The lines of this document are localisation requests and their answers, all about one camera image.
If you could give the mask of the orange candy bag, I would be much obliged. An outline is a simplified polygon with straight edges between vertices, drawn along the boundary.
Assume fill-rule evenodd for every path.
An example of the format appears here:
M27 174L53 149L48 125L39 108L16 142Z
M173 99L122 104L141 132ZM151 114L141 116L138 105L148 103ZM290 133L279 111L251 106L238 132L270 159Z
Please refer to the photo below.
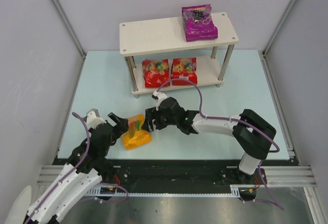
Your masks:
M145 118L143 114L128 118L128 131L121 136L126 150L135 149L148 144L152 140L150 132L142 128L144 122Z

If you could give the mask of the red candy bag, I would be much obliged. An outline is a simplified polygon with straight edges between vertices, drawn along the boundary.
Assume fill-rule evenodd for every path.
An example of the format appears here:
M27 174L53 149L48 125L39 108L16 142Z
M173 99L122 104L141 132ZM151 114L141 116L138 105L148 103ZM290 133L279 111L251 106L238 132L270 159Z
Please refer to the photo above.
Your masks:
M198 77L197 70L197 58L174 58L171 67L171 79L174 86L186 86L190 85L190 82L197 84Z
M168 59L145 59L142 61L143 79L146 88L158 88L169 80Z

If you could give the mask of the purple candy bag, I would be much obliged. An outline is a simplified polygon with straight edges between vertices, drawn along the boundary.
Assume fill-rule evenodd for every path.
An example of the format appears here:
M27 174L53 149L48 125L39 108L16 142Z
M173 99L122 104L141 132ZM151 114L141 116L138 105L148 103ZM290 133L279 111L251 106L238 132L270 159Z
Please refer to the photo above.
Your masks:
M218 29L213 23L210 4L181 8L183 29L187 42L218 38Z

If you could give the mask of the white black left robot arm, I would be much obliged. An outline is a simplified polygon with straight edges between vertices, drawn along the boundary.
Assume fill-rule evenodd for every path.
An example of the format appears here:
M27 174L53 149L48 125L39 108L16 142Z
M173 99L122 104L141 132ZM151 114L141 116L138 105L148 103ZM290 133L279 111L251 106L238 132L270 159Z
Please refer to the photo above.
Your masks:
M29 207L25 223L60 223L90 189L115 179L116 170L106 156L109 148L128 131L128 120L110 113L113 126L96 109L85 117L75 112L72 115L81 121L86 138L72 151L54 182Z

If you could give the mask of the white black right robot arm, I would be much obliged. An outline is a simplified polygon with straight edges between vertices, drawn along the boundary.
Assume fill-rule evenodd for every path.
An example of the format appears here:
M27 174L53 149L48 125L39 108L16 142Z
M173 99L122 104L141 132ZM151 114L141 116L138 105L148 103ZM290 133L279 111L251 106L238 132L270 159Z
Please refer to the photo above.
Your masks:
M148 132L176 126L186 135L213 133L235 138L244 150L237 170L241 181L254 176L260 163L271 153L276 135L276 129L251 109L235 117L206 117L200 111L184 109L176 99L168 97L145 112L141 127Z

